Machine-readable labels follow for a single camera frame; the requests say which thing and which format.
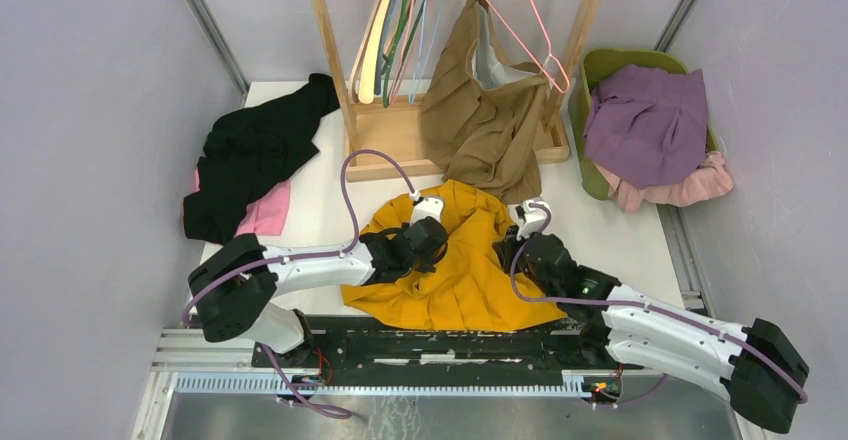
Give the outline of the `yellow garment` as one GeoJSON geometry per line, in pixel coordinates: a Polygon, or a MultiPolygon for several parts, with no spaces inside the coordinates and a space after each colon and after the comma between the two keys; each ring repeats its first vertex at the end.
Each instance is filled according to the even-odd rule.
{"type": "Polygon", "coordinates": [[[402,329],[512,332],[565,318],[523,274],[511,278],[493,248],[514,222],[497,197],[449,180],[426,189],[442,198],[447,253],[433,273],[393,283],[344,286],[346,306],[402,329]]]}

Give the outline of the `tan pleated skirt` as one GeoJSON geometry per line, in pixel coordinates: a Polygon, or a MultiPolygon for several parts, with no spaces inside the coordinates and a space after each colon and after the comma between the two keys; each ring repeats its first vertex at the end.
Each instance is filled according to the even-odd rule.
{"type": "Polygon", "coordinates": [[[421,104],[425,157],[455,180],[507,204],[540,196],[535,140],[548,80],[533,63],[511,64],[485,0],[466,0],[421,104]]]}

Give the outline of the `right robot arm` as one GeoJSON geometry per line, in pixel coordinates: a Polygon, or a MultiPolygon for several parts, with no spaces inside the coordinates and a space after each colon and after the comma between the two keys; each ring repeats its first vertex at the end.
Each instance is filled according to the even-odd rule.
{"type": "Polygon", "coordinates": [[[790,431],[808,400],[809,366],[770,321],[757,318],[745,326],[655,300],[578,264],[555,235],[522,238],[511,227],[493,249],[505,273],[525,275],[542,292],[521,300],[554,306],[582,324],[577,352],[591,368],[633,365],[685,380],[777,434],[790,431]]]}

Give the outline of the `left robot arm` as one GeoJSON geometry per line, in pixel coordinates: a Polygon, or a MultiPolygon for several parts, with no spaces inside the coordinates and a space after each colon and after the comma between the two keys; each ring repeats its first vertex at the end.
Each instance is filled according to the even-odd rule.
{"type": "Polygon", "coordinates": [[[348,246],[281,248],[243,234],[188,277],[194,316],[209,343],[245,338],[269,347],[291,366],[315,351],[305,315],[273,304],[284,294],[330,286],[392,284],[431,273],[447,251],[448,233],[425,217],[399,228],[366,233],[348,246]]]}

